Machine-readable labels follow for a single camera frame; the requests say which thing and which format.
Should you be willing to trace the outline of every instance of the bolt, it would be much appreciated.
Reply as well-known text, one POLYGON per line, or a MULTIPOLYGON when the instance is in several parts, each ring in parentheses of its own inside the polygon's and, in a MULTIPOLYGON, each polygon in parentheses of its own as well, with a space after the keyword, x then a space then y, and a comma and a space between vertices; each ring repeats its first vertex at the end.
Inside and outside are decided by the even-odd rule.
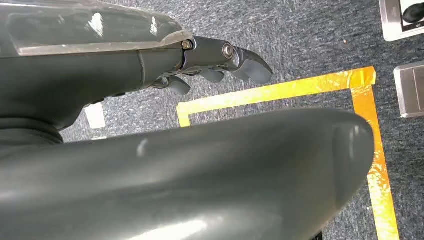
POLYGON ((234 56, 234 48, 231 44, 228 42, 224 44, 222 47, 222 53, 224 53, 224 57, 227 59, 232 59, 234 56))
POLYGON ((191 41, 189 41, 189 40, 184 40, 184 41, 182 41, 182 42, 181 42, 181 46, 182 46, 182 49, 184 49, 184 50, 190 50, 190 49, 192 49, 192 48, 193 48, 193 44, 192 44, 192 42, 191 42, 191 41))

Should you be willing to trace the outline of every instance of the prosthetic hand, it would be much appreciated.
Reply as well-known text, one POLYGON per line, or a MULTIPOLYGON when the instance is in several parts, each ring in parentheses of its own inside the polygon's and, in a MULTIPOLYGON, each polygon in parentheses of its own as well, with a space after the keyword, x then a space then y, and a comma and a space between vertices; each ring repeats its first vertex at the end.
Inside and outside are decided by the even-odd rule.
POLYGON ((219 83, 224 72, 257 83, 273 72, 257 54, 192 36, 169 16, 92 0, 0 3, 0 118, 60 130, 82 108, 146 88, 187 94, 177 75, 219 83))

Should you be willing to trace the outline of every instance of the yellow tape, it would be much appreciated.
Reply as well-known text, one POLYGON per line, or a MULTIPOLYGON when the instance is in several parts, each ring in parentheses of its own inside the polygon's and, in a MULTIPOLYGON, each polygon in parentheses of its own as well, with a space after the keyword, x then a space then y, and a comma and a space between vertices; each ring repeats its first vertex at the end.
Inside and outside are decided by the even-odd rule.
POLYGON ((372 88, 372 85, 376 83, 376 78, 376 71, 370 66, 181 102, 177 106, 179 124, 181 127, 190 126, 189 115, 191 114, 351 89, 355 112, 365 118, 374 131, 375 157, 374 164, 368 174, 368 186, 378 239, 399 240, 395 208, 372 88))
POLYGON ((368 188, 374 211, 375 228, 380 240, 399 240, 395 207, 383 150, 379 119, 372 86, 352 88, 353 107, 371 125, 374 131, 374 162, 368 173, 368 188))
POLYGON ((188 127, 191 114, 357 88, 375 83, 376 71, 370 66, 181 102, 176 110, 180 126, 188 127))

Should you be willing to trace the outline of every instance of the black rubber cover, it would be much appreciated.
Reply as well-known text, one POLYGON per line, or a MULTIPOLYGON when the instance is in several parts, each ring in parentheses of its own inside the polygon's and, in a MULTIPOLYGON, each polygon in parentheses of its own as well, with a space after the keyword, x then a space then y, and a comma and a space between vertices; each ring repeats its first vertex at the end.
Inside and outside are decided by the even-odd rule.
POLYGON ((0 58, 0 76, 0 119, 37 120, 58 130, 85 105, 138 90, 144 79, 137 51, 0 58))
POLYGON ((307 240, 363 183, 361 117, 291 109, 0 151, 0 239, 307 240))
POLYGON ((409 24, 418 23, 424 18, 424 3, 418 3, 408 7, 403 13, 402 18, 409 24))

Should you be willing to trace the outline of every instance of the gray carpet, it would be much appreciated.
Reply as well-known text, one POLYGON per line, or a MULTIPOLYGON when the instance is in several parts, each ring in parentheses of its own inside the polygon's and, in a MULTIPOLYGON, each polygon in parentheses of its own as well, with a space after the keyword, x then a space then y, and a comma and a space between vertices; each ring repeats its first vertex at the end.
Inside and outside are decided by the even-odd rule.
MULTIPOLYGON (((171 15, 196 35, 227 40, 259 53, 274 70, 270 84, 374 66, 374 94, 400 238, 424 239, 424 118, 400 118, 393 76, 395 67, 423 60, 424 35, 384 41, 377 0, 110 2, 171 15)), ((90 129, 83 113, 62 134, 66 141, 73 142, 178 128, 179 102, 259 86, 231 76, 220 84, 198 77, 187 81, 193 89, 184 97, 169 90, 147 89, 107 99, 103 104, 106 128, 90 129)), ((293 107, 353 109, 351 94, 341 91, 196 114, 191 122, 209 123, 293 107)), ((365 182, 323 232, 326 240, 377 240, 365 182)))

